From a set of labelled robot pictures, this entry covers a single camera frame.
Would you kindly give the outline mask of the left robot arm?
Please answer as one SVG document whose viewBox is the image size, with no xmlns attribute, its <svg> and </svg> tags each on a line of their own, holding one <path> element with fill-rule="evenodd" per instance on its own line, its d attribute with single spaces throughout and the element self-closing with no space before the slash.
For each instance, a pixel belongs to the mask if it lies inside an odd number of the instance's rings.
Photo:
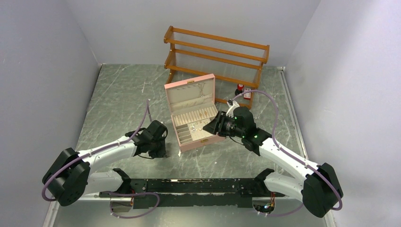
<svg viewBox="0 0 401 227">
<path fill-rule="evenodd" d="M 121 169 L 108 172 L 99 169 L 116 161 L 147 153 L 150 159 L 166 157 L 165 139 L 167 127 L 154 120 L 146 128 L 130 131 L 119 139 L 97 148 L 75 151 L 63 150 L 44 175 L 44 191 L 61 206 L 69 206 L 81 196 L 93 193 L 113 192 L 115 196 L 126 196 L 137 192 L 131 185 L 130 177 Z"/>
</svg>

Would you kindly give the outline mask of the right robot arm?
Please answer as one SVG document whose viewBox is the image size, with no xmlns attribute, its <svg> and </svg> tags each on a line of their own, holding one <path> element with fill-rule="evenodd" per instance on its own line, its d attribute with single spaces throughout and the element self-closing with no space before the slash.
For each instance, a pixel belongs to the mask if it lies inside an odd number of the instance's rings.
<svg viewBox="0 0 401 227">
<path fill-rule="evenodd" d="M 277 142 L 273 135 L 256 126 L 247 107 L 231 107 L 219 111 L 203 130 L 220 137 L 239 137 L 243 146 L 258 156 L 267 158 L 287 171 L 290 176 L 271 169 L 255 183 L 261 196 L 278 192 L 297 199 L 314 216 L 323 218 L 335 205 L 340 205 L 343 191 L 334 168 L 303 158 Z"/>
</svg>

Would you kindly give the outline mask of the pink jewelry box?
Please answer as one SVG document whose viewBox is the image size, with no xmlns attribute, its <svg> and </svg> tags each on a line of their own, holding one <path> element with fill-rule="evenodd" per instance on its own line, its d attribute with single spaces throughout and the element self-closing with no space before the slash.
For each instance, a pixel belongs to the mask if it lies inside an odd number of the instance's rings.
<svg viewBox="0 0 401 227">
<path fill-rule="evenodd" d="M 214 74 L 208 74 L 164 85 L 181 152 L 225 139 L 203 129 L 218 113 L 215 80 Z"/>
</svg>

